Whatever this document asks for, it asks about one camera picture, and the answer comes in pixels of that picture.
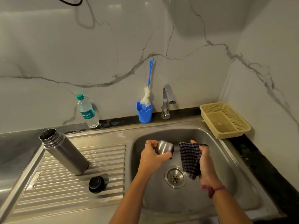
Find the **black bottle stopper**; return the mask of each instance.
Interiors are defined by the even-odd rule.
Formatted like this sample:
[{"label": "black bottle stopper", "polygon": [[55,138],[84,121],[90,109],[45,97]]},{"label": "black bottle stopper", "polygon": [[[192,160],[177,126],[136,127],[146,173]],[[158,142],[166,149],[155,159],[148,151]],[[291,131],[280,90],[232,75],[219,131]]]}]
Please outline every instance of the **black bottle stopper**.
[{"label": "black bottle stopper", "polygon": [[88,189],[92,193],[99,193],[105,189],[105,181],[103,177],[96,176],[89,181]]}]

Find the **chrome faucet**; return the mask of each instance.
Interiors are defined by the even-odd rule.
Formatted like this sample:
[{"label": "chrome faucet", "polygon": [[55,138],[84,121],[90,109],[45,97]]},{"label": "chrome faucet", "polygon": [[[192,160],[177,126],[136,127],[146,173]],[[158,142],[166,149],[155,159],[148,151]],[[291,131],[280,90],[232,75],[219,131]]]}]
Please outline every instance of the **chrome faucet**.
[{"label": "chrome faucet", "polygon": [[168,104],[175,104],[175,97],[174,94],[170,88],[170,85],[166,84],[163,88],[163,104],[162,104],[162,117],[165,119],[170,118],[169,114],[169,107]]}]

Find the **person's right arm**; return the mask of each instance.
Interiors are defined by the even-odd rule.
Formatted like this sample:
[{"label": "person's right arm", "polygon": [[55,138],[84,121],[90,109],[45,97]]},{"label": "person's right arm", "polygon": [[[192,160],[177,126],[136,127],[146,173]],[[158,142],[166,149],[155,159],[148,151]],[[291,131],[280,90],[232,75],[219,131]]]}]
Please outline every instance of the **person's right arm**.
[{"label": "person's right arm", "polygon": [[[200,146],[199,148],[202,151],[199,160],[200,171],[202,173],[200,177],[201,184],[209,185],[212,188],[221,186],[222,183],[216,174],[209,147]],[[228,190],[217,190],[212,199],[222,224],[252,224],[250,218]]]}]

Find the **bottle label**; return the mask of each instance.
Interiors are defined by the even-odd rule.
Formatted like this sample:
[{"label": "bottle label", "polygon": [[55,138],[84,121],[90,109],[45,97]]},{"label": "bottle label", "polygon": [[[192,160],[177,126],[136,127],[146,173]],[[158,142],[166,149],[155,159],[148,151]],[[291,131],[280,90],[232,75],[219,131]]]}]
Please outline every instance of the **bottle label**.
[{"label": "bottle label", "polygon": [[85,119],[91,119],[92,117],[95,116],[95,111],[92,108],[92,109],[90,109],[87,112],[81,112],[81,114],[82,114],[83,118],[85,118]]}]

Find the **black countertop ledge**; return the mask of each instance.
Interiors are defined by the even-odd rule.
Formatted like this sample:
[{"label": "black countertop ledge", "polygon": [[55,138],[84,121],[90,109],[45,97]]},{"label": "black countertop ledge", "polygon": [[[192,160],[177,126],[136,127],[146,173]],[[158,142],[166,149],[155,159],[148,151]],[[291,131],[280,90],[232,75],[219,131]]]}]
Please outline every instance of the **black countertop ledge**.
[{"label": "black countertop ledge", "polygon": [[[198,116],[200,114],[199,107],[170,111],[172,120]],[[151,122],[158,121],[167,121],[162,119],[161,112],[152,114]],[[139,123],[138,116],[100,120],[101,126],[95,129],[106,129]],[[94,130],[89,129],[85,123],[55,128],[64,134]],[[39,135],[46,129],[48,128],[0,134],[0,206],[40,147]],[[240,153],[248,168],[251,169],[276,205],[287,215],[285,218],[262,220],[255,223],[294,223],[297,221],[299,219],[299,193],[296,189],[282,177],[277,169],[245,135],[230,138],[229,141]]]}]

